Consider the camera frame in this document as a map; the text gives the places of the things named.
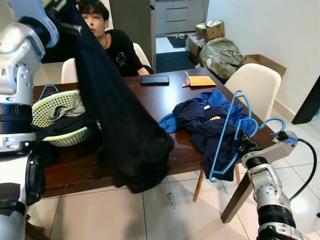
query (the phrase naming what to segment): laundry basket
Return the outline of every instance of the laundry basket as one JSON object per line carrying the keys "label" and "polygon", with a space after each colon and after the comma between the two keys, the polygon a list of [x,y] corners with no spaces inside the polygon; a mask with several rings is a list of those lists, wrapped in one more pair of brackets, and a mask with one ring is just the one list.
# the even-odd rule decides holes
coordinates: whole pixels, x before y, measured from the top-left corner
{"label": "laundry basket", "polygon": [[[41,128],[53,124],[53,122],[47,120],[47,111],[58,106],[72,107],[71,97],[76,92],[78,90],[59,92],[36,102],[32,106],[32,124]],[[83,127],[67,134],[48,136],[42,141],[50,142],[57,147],[67,147],[81,143],[91,136],[92,132],[90,129]]]}

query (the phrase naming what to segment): black hair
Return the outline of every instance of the black hair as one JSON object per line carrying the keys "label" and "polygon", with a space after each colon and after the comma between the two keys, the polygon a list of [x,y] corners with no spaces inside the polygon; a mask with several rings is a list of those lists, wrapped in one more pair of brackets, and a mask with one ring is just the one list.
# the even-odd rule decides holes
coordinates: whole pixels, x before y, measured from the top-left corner
{"label": "black hair", "polygon": [[103,20],[109,20],[109,11],[99,0],[80,0],[79,11],[81,14],[99,14]]}

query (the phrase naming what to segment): cardboard box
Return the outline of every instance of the cardboard box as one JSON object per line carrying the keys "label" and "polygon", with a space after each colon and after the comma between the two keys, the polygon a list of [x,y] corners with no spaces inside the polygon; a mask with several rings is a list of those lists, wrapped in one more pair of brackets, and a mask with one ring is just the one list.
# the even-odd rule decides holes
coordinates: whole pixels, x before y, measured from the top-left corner
{"label": "cardboard box", "polygon": [[218,39],[225,36],[225,22],[222,20],[206,21],[195,26],[198,39],[204,39],[208,42],[212,39]]}
{"label": "cardboard box", "polygon": [[189,50],[189,58],[194,64],[200,63],[200,53],[205,42],[196,36],[189,36],[186,41],[186,48]]}
{"label": "cardboard box", "polygon": [[260,54],[252,54],[246,55],[243,60],[243,64],[260,64],[267,68],[270,68],[280,74],[281,78],[284,76],[287,68],[276,63],[275,61],[270,60],[269,58],[260,55]]}

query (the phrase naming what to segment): man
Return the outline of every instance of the man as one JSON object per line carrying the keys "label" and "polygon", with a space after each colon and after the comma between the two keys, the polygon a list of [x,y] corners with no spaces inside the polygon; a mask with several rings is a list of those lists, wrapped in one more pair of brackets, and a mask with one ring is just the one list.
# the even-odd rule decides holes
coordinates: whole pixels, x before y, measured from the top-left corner
{"label": "man", "polygon": [[105,28],[109,27],[109,11],[102,2],[80,0],[78,9],[123,77],[152,73],[150,67],[143,66],[140,62],[134,45],[125,32],[117,29],[105,32]]}

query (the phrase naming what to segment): wooden table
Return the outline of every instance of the wooden table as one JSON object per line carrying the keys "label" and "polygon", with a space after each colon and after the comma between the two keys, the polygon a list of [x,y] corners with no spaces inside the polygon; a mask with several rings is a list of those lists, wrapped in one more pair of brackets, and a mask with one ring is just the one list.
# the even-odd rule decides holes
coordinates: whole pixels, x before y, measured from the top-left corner
{"label": "wooden table", "polygon": [[[231,101],[233,94],[206,68],[190,69],[187,72],[190,76],[210,76],[216,83],[216,87],[182,88],[182,84],[186,81],[184,71],[154,74],[154,76],[169,76],[169,85],[141,85],[140,76],[126,77],[124,81],[157,121],[171,113],[177,104],[192,99],[202,92],[211,92],[213,89],[217,89]],[[56,87],[59,90],[72,90],[77,88],[77,83],[57,84]],[[39,98],[43,88],[44,86],[34,87],[35,100]],[[252,116],[259,124],[262,123],[255,114]],[[272,145],[271,133],[273,131],[265,127],[254,136],[254,139],[258,140],[265,148],[269,147]],[[202,154],[191,144],[190,134],[185,130],[178,130],[170,135],[174,139],[175,145],[168,157],[169,175],[200,170]],[[75,146],[60,148],[57,162],[45,169],[46,192],[44,197],[114,185],[111,169],[105,162],[98,159],[96,151],[99,145],[99,142],[97,144],[95,139],[91,139]],[[251,191],[249,178],[245,175],[221,215],[224,223],[231,221]]]}

